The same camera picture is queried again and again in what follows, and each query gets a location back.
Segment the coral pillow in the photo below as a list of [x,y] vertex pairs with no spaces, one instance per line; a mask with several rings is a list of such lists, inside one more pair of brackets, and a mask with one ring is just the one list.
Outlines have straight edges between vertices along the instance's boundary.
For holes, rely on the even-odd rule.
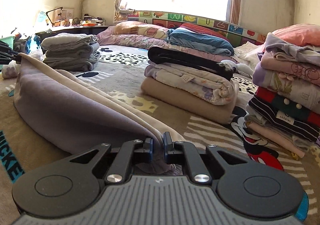
[[216,32],[216,31],[213,31],[213,30],[211,30],[209,28],[205,28],[205,27],[198,26],[198,25],[191,24],[191,23],[183,23],[180,27],[186,28],[186,29],[191,30],[193,32],[196,32],[198,34],[206,34],[206,35],[211,35],[211,36],[214,36],[214,37],[219,37],[219,38],[222,38],[222,39],[230,42],[222,34]]
[[307,44],[320,46],[320,26],[313,24],[298,24],[273,31],[282,40],[303,47]]

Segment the pink pillow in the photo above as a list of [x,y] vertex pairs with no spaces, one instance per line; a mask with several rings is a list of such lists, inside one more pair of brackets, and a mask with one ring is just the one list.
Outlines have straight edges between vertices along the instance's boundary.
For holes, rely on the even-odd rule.
[[313,24],[298,24],[273,31],[282,40],[303,47],[307,44],[320,46],[320,26]]

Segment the folded gray garment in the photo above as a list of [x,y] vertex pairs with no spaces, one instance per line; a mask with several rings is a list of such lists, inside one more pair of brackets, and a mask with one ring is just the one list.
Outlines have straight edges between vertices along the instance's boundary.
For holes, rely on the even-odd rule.
[[99,49],[99,43],[95,42],[90,45],[83,45],[77,49],[67,49],[62,51],[48,50],[46,57],[73,57],[73,58],[90,58],[94,51]]
[[100,56],[100,53],[95,51],[90,58],[47,57],[43,62],[53,69],[89,72],[97,66]]
[[276,131],[278,134],[286,138],[287,140],[291,141],[297,148],[301,149],[302,151],[306,152],[309,150],[309,147],[312,146],[314,143],[312,143],[309,140],[302,139],[296,135],[289,134],[287,132],[284,132],[275,126],[273,126],[265,117],[263,117],[260,113],[258,113],[256,110],[254,110],[252,107],[247,105],[246,110],[248,114],[244,117],[245,121],[248,122],[255,122],[261,126],[269,127]]
[[[93,100],[105,103],[108,99],[54,70],[50,77],[50,68],[44,71],[46,67],[41,66],[41,62],[36,62],[41,63],[36,67],[26,58],[21,61],[14,104],[20,116],[39,135],[72,154],[101,143],[116,148],[129,140],[150,137],[153,139],[153,162],[138,167],[143,172],[157,174],[181,171],[176,170],[174,164],[164,162],[162,141],[153,132],[116,111],[126,111],[124,108],[111,101],[107,107]],[[78,81],[72,74],[65,74]]]
[[41,47],[45,50],[63,51],[90,45],[97,42],[97,40],[96,35],[60,33],[56,36],[45,38],[41,43]]

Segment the metal pivot bolt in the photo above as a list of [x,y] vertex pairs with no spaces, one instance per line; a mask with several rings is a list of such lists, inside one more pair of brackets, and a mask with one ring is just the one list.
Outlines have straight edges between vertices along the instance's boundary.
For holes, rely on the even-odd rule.
[[107,176],[107,181],[109,182],[120,182],[122,180],[122,176],[119,174],[110,174]]
[[206,174],[197,174],[194,178],[197,182],[208,182],[210,180],[210,177]]

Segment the folded quilt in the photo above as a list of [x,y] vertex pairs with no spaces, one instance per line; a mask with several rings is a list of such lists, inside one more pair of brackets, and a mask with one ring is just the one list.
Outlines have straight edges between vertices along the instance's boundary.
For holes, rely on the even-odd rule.
[[319,137],[320,128],[316,125],[287,116],[256,96],[248,102],[248,105],[284,132],[295,134],[311,142],[316,142]]
[[163,84],[151,77],[143,80],[141,90],[143,93],[172,106],[220,124],[227,124],[230,121],[230,116],[236,105],[239,84],[235,82],[235,95],[232,101],[229,104],[220,106],[210,104],[189,92]]
[[101,46],[118,45],[118,46],[125,46],[125,47],[137,47],[137,48],[142,48],[147,50],[150,49],[151,47],[157,46],[157,47],[162,47],[166,49],[178,50],[190,55],[199,56],[199,57],[206,58],[216,62],[220,62],[222,60],[231,60],[237,63],[235,59],[229,56],[213,55],[213,54],[192,49],[189,47],[172,45],[167,43],[164,40],[149,38],[142,35],[113,35],[112,27],[109,27],[109,28],[107,28],[105,31],[97,35],[97,37],[99,38],[98,42]]
[[320,50],[314,51],[307,46],[299,47],[290,44],[272,33],[267,35],[265,50],[270,52],[277,60],[311,63],[320,66]]
[[119,147],[132,139],[151,137],[154,159],[139,164],[147,173],[164,173],[162,134],[184,140],[172,128],[105,94],[73,76],[48,67],[25,54],[14,92],[14,104],[26,123],[39,135],[72,154],[100,143]]
[[198,34],[181,27],[168,30],[167,42],[172,45],[190,47],[216,55],[234,55],[232,45],[225,39],[206,34]]
[[320,127],[320,115],[266,88],[258,87],[255,96],[270,103],[276,109],[308,123]]
[[290,140],[286,139],[280,132],[277,132],[276,129],[272,129],[270,126],[263,127],[255,122],[247,122],[246,126],[253,130],[254,132],[262,135],[263,137],[267,138],[275,142],[276,144],[280,145],[281,147],[289,150],[290,152],[296,154],[298,157],[303,158],[304,152],[298,149]]
[[268,90],[277,92],[296,103],[299,103],[306,108],[315,111],[320,110],[320,87],[311,85],[309,82],[300,78],[282,78],[281,73],[272,70],[263,69],[260,63],[252,76],[252,82]]
[[118,23],[113,29],[113,34],[133,34],[145,37],[165,40],[168,29],[153,24],[146,24],[139,21],[125,21]]
[[60,33],[56,36],[45,38],[41,42],[41,47],[45,50],[63,51],[90,45],[97,42],[97,40],[98,38],[95,35]]
[[209,28],[203,27],[203,26],[195,25],[192,23],[183,23],[180,27],[186,28],[186,29],[191,30],[193,32],[196,32],[198,34],[206,34],[206,35],[210,35],[210,36],[219,37],[219,38],[222,38],[222,39],[229,42],[229,40],[226,37],[224,37],[222,34],[216,32],[216,31],[213,31]]
[[75,72],[92,71],[99,62],[100,53],[92,54],[90,58],[73,58],[73,57],[47,57],[44,63],[53,69],[61,69]]
[[260,126],[267,127],[276,133],[280,134],[282,137],[286,138],[287,140],[291,141],[297,148],[300,150],[307,152],[310,146],[313,145],[313,142],[309,140],[302,139],[295,134],[284,132],[275,126],[273,126],[265,117],[263,117],[260,113],[255,111],[252,107],[247,105],[246,108],[248,114],[244,117],[245,121],[247,122],[255,122]]
[[281,61],[275,59],[271,53],[264,53],[261,58],[261,67],[292,74],[320,86],[320,67],[313,64]]
[[92,53],[99,49],[99,43],[95,42],[90,45],[83,45],[77,49],[66,49],[62,51],[48,50],[46,57],[73,57],[73,58],[90,58]]
[[149,61],[149,64],[145,77],[190,92],[213,105],[228,104],[235,96],[232,80],[229,82],[219,75],[171,63]]
[[234,69],[229,67],[228,64],[213,62],[195,55],[189,55],[177,50],[170,50],[161,47],[151,47],[148,51],[148,58],[155,64],[174,63],[211,72],[226,78],[228,81],[230,81],[234,72]]

